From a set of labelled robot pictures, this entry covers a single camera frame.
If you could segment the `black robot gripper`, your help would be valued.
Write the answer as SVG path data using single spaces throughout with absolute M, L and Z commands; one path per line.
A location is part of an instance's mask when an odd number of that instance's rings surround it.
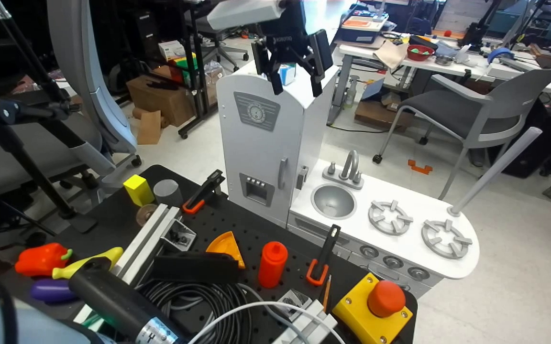
M 257 74 L 265 74 L 275 95 L 282 91 L 278 66 L 299 64 L 311 82 L 311 93 L 321 93 L 322 72 L 332 64 L 330 43 L 322 28 L 307 34 L 303 26 L 261 22 L 259 36 L 252 43 Z

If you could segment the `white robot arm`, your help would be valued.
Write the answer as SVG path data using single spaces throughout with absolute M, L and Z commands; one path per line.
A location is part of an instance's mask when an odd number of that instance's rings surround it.
M 309 76 L 311 93 L 321 93 L 321 80 L 332 64 L 330 43 L 322 28 L 305 30 L 301 0 L 221 0 L 206 21 L 213 30 L 259 28 L 259 38 L 252 42 L 254 68 L 269 80 L 273 93 L 282 91 L 280 64 L 299 64 Z

